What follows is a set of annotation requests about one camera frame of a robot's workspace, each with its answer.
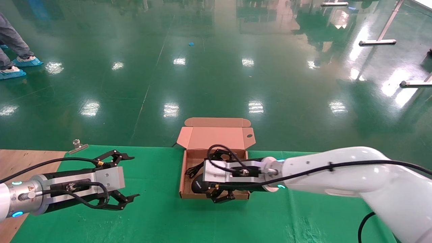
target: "green cloth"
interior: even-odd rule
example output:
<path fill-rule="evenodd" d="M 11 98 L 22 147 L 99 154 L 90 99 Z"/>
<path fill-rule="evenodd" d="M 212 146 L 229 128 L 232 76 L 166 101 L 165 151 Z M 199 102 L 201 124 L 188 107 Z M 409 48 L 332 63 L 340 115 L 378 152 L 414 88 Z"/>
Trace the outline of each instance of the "green cloth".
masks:
<path fill-rule="evenodd" d="M 73 157 L 95 158 L 113 149 L 135 156 L 120 164 L 126 181 L 126 188 L 120 191 L 141 196 L 123 211 L 77 205 L 40 216 L 29 215 L 12 242 L 357 243 L 359 224 L 371 212 L 359 198 L 287 189 L 254 192 L 249 201 L 223 204 L 180 199 L 183 149 L 178 148 L 91 145 Z M 305 154 L 310 153 L 250 151 L 249 157 L 281 159 Z M 86 162 L 65 161 L 59 171 L 91 167 Z M 395 240 L 390 230 L 373 217 L 364 227 L 363 242 Z"/>

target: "black wire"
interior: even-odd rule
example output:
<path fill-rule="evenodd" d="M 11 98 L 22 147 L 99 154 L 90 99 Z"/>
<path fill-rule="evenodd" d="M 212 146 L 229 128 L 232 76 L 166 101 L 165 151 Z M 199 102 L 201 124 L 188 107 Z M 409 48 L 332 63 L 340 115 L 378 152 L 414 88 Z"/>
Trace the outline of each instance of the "black wire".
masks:
<path fill-rule="evenodd" d="M 24 174 L 24 173 L 26 173 L 26 172 L 29 172 L 30 170 L 34 170 L 34 169 L 36 169 L 36 168 L 39 168 L 39 167 L 44 166 L 44 165 L 47 165 L 47 164 L 51 164 L 51 163 L 55 163 L 55 162 L 59 162 L 59 161 L 66 161 L 66 160 L 87 161 L 87 162 L 91 162 L 91 163 L 94 164 L 96 167 L 98 167 L 98 163 L 100 162 L 100 161 L 97 161 L 97 160 L 91 160 L 91 159 L 86 159 L 86 158 L 78 158 L 78 157 L 58 158 L 58 159 L 48 160 L 48 161 L 45 161 L 45 162 L 39 163 L 39 164 L 37 164 L 37 165 L 33 165 L 33 166 L 29 167 L 29 168 L 23 169 L 23 170 L 21 170 L 21 171 L 15 173 L 15 174 L 13 174 L 13 175 L 11 175 L 11 176 L 6 177 L 6 178 L 4 178 L 3 180 L 0 180 L 0 184 L 1 184 L 1 183 L 5 183 L 6 181 L 8 181 L 8 180 L 10 180 L 10 179 L 13 179 L 13 178 L 15 178 L 15 177 L 17 177 L 17 176 L 19 176 L 19 175 L 22 175 L 22 174 Z"/>
<path fill-rule="evenodd" d="M 100 183 L 100 182 L 84 182 L 84 183 L 77 183 L 75 186 L 76 187 L 81 187 L 81 186 L 99 186 L 100 188 L 102 188 L 102 190 L 104 191 L 105 194 L 105 201 L 104 203 L 100 204 L 100 205 L 91 205 L 90 203 L 88 203 L 86 200 L 84 200 L 82 197 L 78 196 L 77 194 L 67 191 L 67 190 L 45 190 L 42 191 L 42 195 L 45 194 L 51 194 L 51 193 L 64 193 L 64 194 L 68 194 L 73 196 L 76 200 L 78 200 L 80 203 L 84 204 L 85 206 L 89 207 L 89 208 L 103 208 L 104 206 L 106 206 L 109 202 L 109 194 L 108 194 L 108 190 L 107 188 L 104 186 L 104 184 Z"/>
<path fill-rule="evenodd" d="M 357 232 L 357 238 L 358 238 L 358 240 L 359 240 L 359 243 L 362 243 L 362 231 L 363 231 L 363 227 L 364 227 L 366 221 L 367 221 L 370 217 L 372 217 L 372 216 L 374 216 L 374 215 L 375 215 L 374 212 L 369 213 L 368 215 L 366 215 L 366 216 L 363 218 L 362 222 L 360 223 L 359 231 Z"/>
<path fill-rule="evenodd" d="M 373 164 L 392 164 L 392 165 L 400 165 L 400 166 L 405 166 L 405 167 L 409 167 L 412 169 L 416 169 L 419 170 L 421 172 L 424 172 L 430 176 L 432 176 L 432 171 L 425 169 L 421 166 L 418 166 L 416 164 L 412 164 L 412 163 L 408 163 L 408 162 L 403 162 L 403 161 L 397 161 L 397 160 L 364 160 L 364 161 L 353 161 L 353 162 L 344 162 L 344 163 L 338 163 L 338 164 L 329 164 L 328 166 L 322 166 L 322 167 L 318 167 L 315 169 L 310 169 L 304 172 L 300 172 L 294 175 L 290 175 L 290 176 L 285 176 L 285 177 L 281 177 L 281 178 L 277 178 L 277 179 L 273 179 L 273 180 L 269 180 L 269 181 L 265 181 L 265 182 L 260 182 L 260 183 L 253 183 L 253 184 L 248 184 L 248 185 L 224 185 L 224 184 L 220 184 L 219 187 L 222 189 L 228 189 L 228 188 L 235 188 L 237 190 L 240 189 L 247 189 L 247 188 L 251 188 L 251 187 L 256 187 L 256 186 L 261 186 L 261 185 L 268 185 L 271 183 L 275 183 L 275 182 L 280 182 L 280 181 L 284 181 L 284 180 L 289 180 L 289 179 L 293 179 L 296 177 L 300 177 L 300 176 L 306 176 L 308 174 L 312 174 L 315 172 L 320 172 L 323 170 L 333 170 L 334 168 L 337 167 L 345 167 L 345 166 L 359 166 L 359 165 L 373 165 Z"/>
<path fill-rule="evenodd" d="M 207 158 L 209 158 L 210 163 L 211 163 L 214 167 L 216 167 L 216 168 L 218 168 L 218 169 L 221 169 L 221 170 L 223 170 L 223 171 L 231 172 L 231 173 L 239 173 L 239 172 L 240 172 L 240 171 L 237 170 L 237 169 L 228 169 L 228 168 L 225 168 L 225 167 L 218 166 L 218 165 L 216 165 L 215 163 L 212 162 L 212 160 L 211 160 L 212 157 L 210 156 L 210 152 L 211 152 L 211 150 L 212 150 L 213 148 L 216 148 L 216 147 L 222 147 L 222 148 L 224 148 L 225 150 L 227 150 L 228 152 L 230 152 L 231 155 L 234 157 L 234 159 L 235 159 L 236 162 L 238 162 L 238 163 L 239 163 L 239 164 L 240 164 L 244 169 L 246 169 L 247 171 L 251 172 L 251 169 L 249 169 L 247 166 L 245 166 L 245 164 L 243 164 L 243 162 L 241 162 L 241 160 L 237 157 L 237 155 L 236 155 L 236 154 L 235 154 L 231 149 L 229 149 L 227 146 L 225 146 L 225 145 L 221 145 L 221 144 L 215 144 L 215 145 L 212 145 L 212 146 L 210 146 L 209 149 L 207 150 Z"/>
<path fill-rule="evenodd" d="M 200 169 L 204 166 L 204 162 L 201 162 L 199 165 L 196 165 L 194 167 L 191 167 L 189 169 L 186 170 L 185 175 L 188 175 L 189 178 L 194 178 L 198 172 L 200 171 Z"/>

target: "box lid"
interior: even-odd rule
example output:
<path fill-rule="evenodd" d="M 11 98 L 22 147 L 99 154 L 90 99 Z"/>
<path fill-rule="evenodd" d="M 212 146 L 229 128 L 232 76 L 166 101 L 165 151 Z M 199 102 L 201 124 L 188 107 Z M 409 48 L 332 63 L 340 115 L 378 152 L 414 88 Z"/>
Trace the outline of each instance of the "box lid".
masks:
<path fill-rule="evenodd" d="M 186 149 L 208 149 L 214 144 L 247 149 L 255 144 L 254 130 L 247 119 L 192 117 L 184 125 L 177 143 Z"/>

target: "cardboard box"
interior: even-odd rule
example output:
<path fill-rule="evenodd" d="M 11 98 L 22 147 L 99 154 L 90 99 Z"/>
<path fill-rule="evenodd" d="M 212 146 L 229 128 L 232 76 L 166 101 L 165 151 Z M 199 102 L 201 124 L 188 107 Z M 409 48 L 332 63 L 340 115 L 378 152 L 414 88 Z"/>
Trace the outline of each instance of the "cardboard box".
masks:
<path fill-rule="evenodd" d="M 247 159 L 246 149 L 255 144 L 254 130 L 250 127 L 251 122 L 243 118 L 192 117 L 187 119 L 184 125 L 177 139 L 177 143 L 186 148 L 181 169 L 180 197 L 182 199 L 207 199 L 205 194 L 192 192 L 191 183 L 194 178 L 190 179 L 189 176 L 186 176 L 184 174 L 186 170 L 200 164 L 207 157 L 207 149 L 214 144 L 225 145 L 240 159 Z M 233 193 L 236 200 L 248 200 L 250 195 L 249 192 L 237 190 Z"/>

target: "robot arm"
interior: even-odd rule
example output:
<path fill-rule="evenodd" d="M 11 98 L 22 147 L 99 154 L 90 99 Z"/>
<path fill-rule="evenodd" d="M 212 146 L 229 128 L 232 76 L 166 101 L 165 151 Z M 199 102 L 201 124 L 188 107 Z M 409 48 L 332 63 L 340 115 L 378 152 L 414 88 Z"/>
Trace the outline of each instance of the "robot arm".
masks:
<path fill-rule="evenodd" d="M 323 166 L 356 162 L 381 161 L 381 164 L 343 166 L 321 170 L 292 179 L 266 184 L 277 179 L 310 171 Z M 242 166 L 238 162 L 209 160 L 204 162 L 203 188 L 275 192 L 279 188 L 312 193 L 360 197 L 385 222 L 403 243 L 432 242 L 432 180 L 406 167 L 391 162 L 381 152 L 368 147 L 349 147 L 276 160 L 266 157 L 244 161 L 248 168 L 261 173 L 233 175 L 213 164 L 229 169 Z"/>
<path fill-rule="evenodd" d="M 102 160 L 112 157 L 111 162 Z M 94 159 L 93 169 L 46 173 L 29 181 L 0 184 L 0 221 L 25 213 L 44 214 L 79 203 L 95 209 L 123 210 L 139 194 L 125 197 L 118 190 L 125 187 L 122 160 L 131 160 L 125 153 L 109 151 Z M 112 197 L 117 205 L 108 204 Z M 98 199 L 97 205 L 88 202 Z"/>

